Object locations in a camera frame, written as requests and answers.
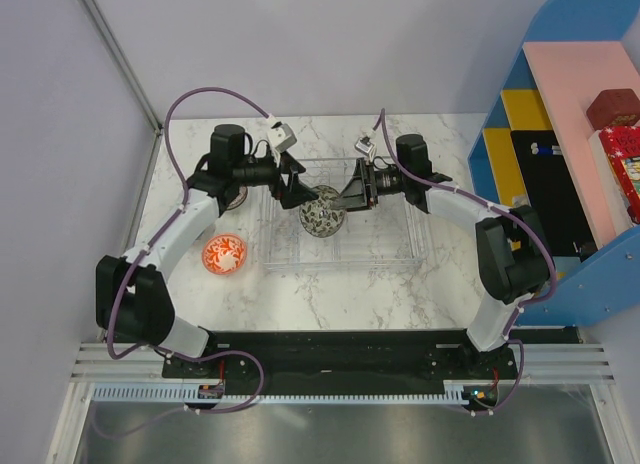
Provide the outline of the red floral pattern bowl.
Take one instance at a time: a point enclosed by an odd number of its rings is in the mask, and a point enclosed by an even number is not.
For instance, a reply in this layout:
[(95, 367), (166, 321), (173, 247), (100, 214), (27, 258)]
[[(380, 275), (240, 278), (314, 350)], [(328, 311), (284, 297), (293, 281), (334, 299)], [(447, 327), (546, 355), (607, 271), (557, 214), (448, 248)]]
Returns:
[(347, 212), (333, 208), (339, 197), (336, 189), (327, 185), (313, 188), (318, 198), (299, 207), (298, 215), (302, 228), (315, 238), (328, 238), (336, 234), (343, 226)]

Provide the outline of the orange white floral bowl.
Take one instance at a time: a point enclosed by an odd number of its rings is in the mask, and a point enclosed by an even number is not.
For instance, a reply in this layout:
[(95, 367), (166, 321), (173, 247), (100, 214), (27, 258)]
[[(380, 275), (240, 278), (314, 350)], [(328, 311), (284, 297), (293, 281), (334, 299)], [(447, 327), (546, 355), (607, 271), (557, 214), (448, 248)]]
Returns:
[(216, 275), (229, 275), (238, 271), (245, 263), (248, 255), (246, 242), (231, 233), (218, 234), (212, 237), (201, 253), (203, 266)]

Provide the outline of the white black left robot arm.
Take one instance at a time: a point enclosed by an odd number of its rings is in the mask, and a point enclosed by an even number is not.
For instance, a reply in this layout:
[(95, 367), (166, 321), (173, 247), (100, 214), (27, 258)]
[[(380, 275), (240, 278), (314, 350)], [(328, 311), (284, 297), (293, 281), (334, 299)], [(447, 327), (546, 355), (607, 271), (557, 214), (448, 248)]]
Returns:
[(266, 187), (285, 209), (318, 198), (300, 180), (305, 167), (288, 150), (296, 142), (291, 128), (271, 121), (264, 156), (246, 150), (251, 138), (235, 124), (221, 124), (210, 150), (183, 184), (182, 201), (167, 221), (120, 257), (104, 256), (96, 266), (96, 322), (109, 339), (126, 337), (178, 355), (198, 377), (219, 366), (208, 346), (209, 331), (177, 317), (167, 281), (186, 251), (231, 206), (242, 188)]

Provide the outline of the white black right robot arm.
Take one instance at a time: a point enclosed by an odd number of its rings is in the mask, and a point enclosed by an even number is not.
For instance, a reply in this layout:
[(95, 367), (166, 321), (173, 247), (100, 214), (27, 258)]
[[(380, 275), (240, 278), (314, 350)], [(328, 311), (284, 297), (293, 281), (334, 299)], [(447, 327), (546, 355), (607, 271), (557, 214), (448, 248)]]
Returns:
[(461, 189), (451, 177), (433, 170), (428, 147), (419, 134), (395, 141), (393, 163), (375, 165), (376, 148), (365, 135), (355, 144), (361, 155), (351, 180), (332, 207), (346, 212), (369, 210), (379, 198), (401, 194), (420, 211), (445, 219), (472, 237), (485, 293), (466, 330), (471, 344), (458, 352), (467, 376), (483, 376), (494, 365), (492, 350), (508, 340), (510, 328), (533, 298), (554, 276), (538, 215), (528, 205), (508, 208)]

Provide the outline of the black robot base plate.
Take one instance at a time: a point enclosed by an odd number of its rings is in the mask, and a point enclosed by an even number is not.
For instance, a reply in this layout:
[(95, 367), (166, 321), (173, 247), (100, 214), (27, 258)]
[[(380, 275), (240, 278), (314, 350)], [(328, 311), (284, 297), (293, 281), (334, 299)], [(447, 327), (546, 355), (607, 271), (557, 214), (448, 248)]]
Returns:
[(511, 348), (475, 350), (463, 330), (218, 332), (207, 354), (250, 353), (207, 363), (173, 358), (164, 378), (222, 379), (233, 390), (438, 391), (447, 380), (517, 374)]

